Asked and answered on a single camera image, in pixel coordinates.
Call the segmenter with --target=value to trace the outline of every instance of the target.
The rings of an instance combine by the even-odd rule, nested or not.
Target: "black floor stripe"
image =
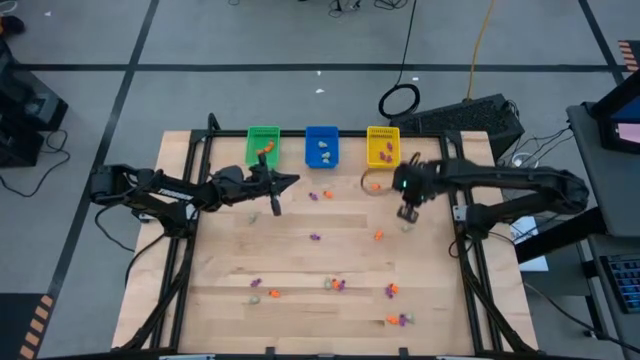
[[[16,64],[13,70],[26,71],[127,71],[128,64]]]
[[[149,29],[151,28],[151,23],[153,22],[153,17],[158,8],[158,2],[159,0],[152,0],[149,4],[149,9],[147,10],[147,14],[145,15],[144,22],[142,23],[142,28],[140,29],[138,40],[136,41],[133,53],[131,54],[131,59],[129,60],[128,69],[124,74],[122,83],[120,84],[118,95],[116,96],[116,99],[113,103],[113,108],[111,109],[109,121],[107,122],[104,133],[102,134],[102,139],[100,140],[100,145],[98,146],[96,156],[93,159],[93,165],[91,166],[92,169],[96,166],[102,165],[105,158],[107,157],[107,152],[109,151],[109,146],[111,145],[113,134],[115,133],[116,126],[118,125],[118,120],[120,120],[120,114],[122,113],[122,108],[124,107],[124,103],[127,99],[127,94],[129,93],[131,82],[133,81],[133,75],[135,74],[134,68],[140,60],[140,55],[142,54],[144,43],[147,40]],[[71,228],[69,230],[69,233],[67,234],[67,239],[65,240],[64,247],[62,249],[62,254],[60,255],[60,259],[58,259],[58,264],[53,273],[51,284],[49,285],[48,293],[56,299],[58,298],[58,295],[62,290],[62,285],[64,283],[65,277],[67,276],[69,265],[71,265],[71,259],[73,257],[73,253],[76,250],[80,232],[82,231],[82,226],[84,225],[85,219],[87,217],[87,212],[89,211],[89,204],[89,178],[87,177],[87,182],[85,183],[84,190],[82,191],[80,204],[78,204],[78,209],[73,216],[73,222],[71,223]]]
[[[400,71],[400,64],[20,64],[18,70],[28,71],[133,71],[157,72],[255,72],[255,71]],[[466,64],[405,64],[405,71],[424,72],[468,72]],[[624,72],[622,65],[499,65],[479,64],[477,72],[551,72],[551,73],[591,73]]]
[[[578,2],[580,3],[582,12],[584,12],[584,16],[587,18],[587,23],[589,23],[591,32],[593,32],[593,36],[596,38],[596,42],[598,43],[598,47],[600,47],[602,56],[604,56],[607,65],[609,65],[609,68],[611,69],[613,79],[616,81],[616,84],[621,84],[624,81],[622,71],[620,71],[619,66],[616,64],[616,59],[613,57],[613,53],[607,44],[607,40],[602,34],[602,30],[600,30],[600,26],[596,21],[596,17],[593,15],[593,11],[591,11],[591,6],[589,6],[587,0],[579,0]]]

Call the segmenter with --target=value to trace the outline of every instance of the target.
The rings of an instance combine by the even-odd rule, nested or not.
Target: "green bin object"
[[[278,126],[251,126],[247,131],[247,153],[244,162],[247,166],[258,163],[258,150],[262,150],[273,140],[273,150],[266,153],[267,166],[275,168],[280,159],[280,128]]]

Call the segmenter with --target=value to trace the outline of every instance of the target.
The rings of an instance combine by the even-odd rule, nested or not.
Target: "computer monitor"
[[[590,108],[602,147],[640,154],[640,72],[636,71]]]

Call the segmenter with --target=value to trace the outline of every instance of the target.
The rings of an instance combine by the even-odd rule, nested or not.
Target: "desk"
[[[625,314],[620,309],[618,301],[616,300],[614,289],[611,283],[607,280],[606,273],[602,266],[602,262],[599,260],[600,256],[620,255],[629,253],[640,252],[640,238],[613,238],[603,235],[591,235],[588,238],[589,246],[593,254],[593,264],[595,265],[595,273],[593,275],[599,276],[602,281],[602,290],[607,303],[609,304],[609,311],[613,318],[614,326],[616,327],[618,338],[628,344],[636,347],[640,347],[640,337],[638,337],[638,314]],[[622,348],[622,352],[626,359],[639,360],[640,354],[629,351]]]
[[[189,137],[190,132],[166,132],[156,167],[180,177]],[[461,138],[467,159],[493,163],[485,133],[463,133]],[[406,347],[412,355],[472,354],[459,263],[447,255],[454,239],[447,197],[422,206],[415,228],[403,233],[404,223],[395,216],[399,194],[370,197],[360,190],[364,137],[341,137],[340,164],[334,170],[304,164],[304,138],[280,141],[277,170],[301,176],[282,194],[281,217],[271,215],[267,198],[201,215],[179,351],[264,354],[265,347],[275,347],[278,354],[397,355],[398,348]],[[401,149],[404,159],[416,151],[423,160],[442,156],[435,139],[403,138]],[[215,137],[211,172],[243,164],[244,152],[244,137]],[[246,174],[246,166],[241,167]],[[377,176],[374,181],[381,183],[391,179],[391,173]],[[308,198],[309,192],[323,190],[331,190],[334,199]],[[473,196],[485,204],[502,201],[498,189],[477,188]],[[260,215],[249,224],[253,212]],[[380,242],[373,240],[378,229],[384,231]],[[494,231],[509,236],[506,225]],[[322,239],[311,241],[312,232]],[[142,225],[137,251],[159,233],[157,223]],[[497,307],[523,340],[537,347],[513,246],[494,238],[483,244]],[[161,242],[135,264],[114,346],[129,340],[155,306],[167,249],[168,241]],[[258,277],[262,285],[249,287]],[[325,290],[326,277],[346,279],[346,290]],[[384,295],[389,283],[399,286],[393,300]],[[278,289],[281,298],[270,298],[269,289]],[[254,294],[261,303],[248,305]],[[482,342],[490,349],[479,303],[478,309]],[[386,316],[400,312],[413,312],[416,324],[385,323]],[[173,316],[170,308],[166,317]],[[165,321],[161,344],[168,344],[170,323]]]
[[[640,236],[635,208],[640,203],[640,156],[602,148],[596,120],[585,106],[570,106],[567,115],[598,206],[519,244],[516,248],[520,262],[576,243],[590,234]]]
[[[635,209],[640,203],[640,156],[602,148],[596,120],[589,115],[585,106],[571,106],[567,108],[567,114],[598,206],[532,237],[523,243],[529,243],[526,246],[518,245],[518,259],[526,261],[527,258],[544,255],[587,238],[595,259],[606,255],[640,253],[640,222]],[[586,264],[584,267],[591,270],[585,275],[600,276],[618,335],[623,341],[637,346],[638,315],[627,315],[620,311],[608,279],[602,276],[599,261]],[[607,332],[600,304],[593,296],[594,291],[594,285],[589,283],[590,294],[586,300],[590,315],[595,327]],[[640,356],[628,350],[623,349],[623,352],[627,359],[640,359]]]

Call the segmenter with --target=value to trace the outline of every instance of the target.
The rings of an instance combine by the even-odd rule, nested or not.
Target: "plastic basket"
[[[318,146],[322,141],[326,148]],[[329,152],[329,163],[322,162],[322,154]],[[310,168],[331,169],[340,162],[340,135],[337,126],[308,126],[305,133],[304,161]]]
[[[391,162],[380,158],[380,152],[391,155]],[[394,168],[400,163],[400,129],[396,127],[369,126],[367,128],[367,165],[370,168]]]
[[[266,153],[267,166],[274,168],[280,159],[280,128],[277,126],[251,126],[247,131],[247,153],[244,162],[248,165],[258,163],[258,150],[269,145],[269,140],[273,140],[273,150]]]

